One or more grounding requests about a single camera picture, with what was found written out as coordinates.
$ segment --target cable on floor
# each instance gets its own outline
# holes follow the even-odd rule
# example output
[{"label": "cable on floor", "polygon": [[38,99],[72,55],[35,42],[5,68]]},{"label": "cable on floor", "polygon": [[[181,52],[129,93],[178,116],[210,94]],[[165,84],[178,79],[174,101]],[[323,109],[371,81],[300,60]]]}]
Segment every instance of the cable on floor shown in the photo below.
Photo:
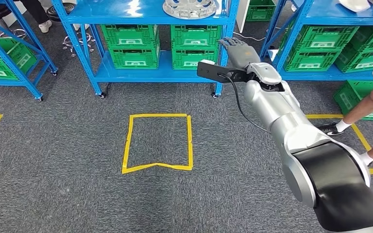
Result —
[{"label": "cable on floor", "polygon": [[243,36],[239,33],[236,33],[236,32],[233,32],[233,34],[236,34],[236,35],[239,35],[241,36],[242,38],[245,38],[245,39],[252,39],[252,40],[255,40],[255,41],[263,41],[265,39],[265,37],[261,38],[261,39],[256,39],[256,38],[253,38],[253,37],[247,37],[247,36]]}]

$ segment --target white object on shelf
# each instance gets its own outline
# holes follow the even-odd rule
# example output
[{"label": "white object on shelf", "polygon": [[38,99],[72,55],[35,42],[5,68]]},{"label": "white object on shelf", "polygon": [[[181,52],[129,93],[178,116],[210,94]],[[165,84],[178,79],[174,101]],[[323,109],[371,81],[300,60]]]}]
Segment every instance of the white object on shelf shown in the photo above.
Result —
[{"label": "white object on shelf", "polygon": [[165,0],[162,8],[168,15],[181,19],[206,18],[217,11],[215,0]]},{"label": "white object on shelf", "polygon": [[357,13],[368,10],[371,7],[367,0],[339,0],[339,2],[347,9]]}]

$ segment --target white sock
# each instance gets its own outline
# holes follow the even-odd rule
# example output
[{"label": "white sock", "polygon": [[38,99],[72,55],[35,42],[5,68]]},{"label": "white sock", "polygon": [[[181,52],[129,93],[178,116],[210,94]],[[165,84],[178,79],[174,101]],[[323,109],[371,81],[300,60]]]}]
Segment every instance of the white sock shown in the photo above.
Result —
[{"label": "white sock", "polygon": [[344,122],[344,120],[341,120],[340,122],[338,122],[338,124],[335,125],[335,127],[337,128],[338,132],[342,132],[344,131],[346,128],[350,127],[351,124],[347,124]]},{"label": "white sock", "polygon": [[367,166],[373,161],[373,158],[368,155],[368,152],[361,154],[360,158]]}]

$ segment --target black cable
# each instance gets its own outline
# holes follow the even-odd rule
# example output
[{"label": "black cable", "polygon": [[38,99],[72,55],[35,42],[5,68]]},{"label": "black cable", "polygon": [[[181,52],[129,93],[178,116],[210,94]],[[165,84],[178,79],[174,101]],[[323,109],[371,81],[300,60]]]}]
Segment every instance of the black cable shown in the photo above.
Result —
[{"label": "black cable", "polygon": [[[237,74],[237,73],[234,72],[234,73],[232,74],[231,77],[232,77],[232,78],[235,77],[236,74]],[[251,120],[250,120],[250,119],[249,119],[249,118],[244,114],[244,112],[243,112],[242,109],[241,109],[241,104],[239,103],[239,97],[238,97],[237,86],[235,86],[235,83],[232,81],[232,79],[231,79],[230,77],[228,77],[227,75],[225,75],[225,74],[218,74],[218,75],[221,76],[221,77],[224,77],[224,78],[228,79],[229,82],[231,82],[232,86],[234,87],[235,97],[236,97],[236,99],[237,99],[238,109],[239,109],[239,111],[241,112],[241,114],[245,117],[245,119],[247,119],[247,121],[249,121],[251,124],[253,124],[255,127],[259,128],[260,130],[265,131],[265,132],[267,132],[267,133],[270,133],[270,132],[268,132],[266,129],[262,128],[261,126],[259,126],[259,125],[255,124],[255,123],[253,123],[253,122],[252,122],[252,121],[251,121]]]}]

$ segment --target shelf caster wheel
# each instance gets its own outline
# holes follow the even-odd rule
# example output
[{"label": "shelf caster wheel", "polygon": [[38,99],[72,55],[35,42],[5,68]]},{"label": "shelf caster wheel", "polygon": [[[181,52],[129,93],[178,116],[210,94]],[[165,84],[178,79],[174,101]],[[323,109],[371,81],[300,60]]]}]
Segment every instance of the shelf caster wheel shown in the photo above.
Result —
[{"label": "shelf caster wheel", "polygon": [[100,95],[98,95],[101,99],[104,99],[106,97],[106,94],[105,93],[101,93]]}]

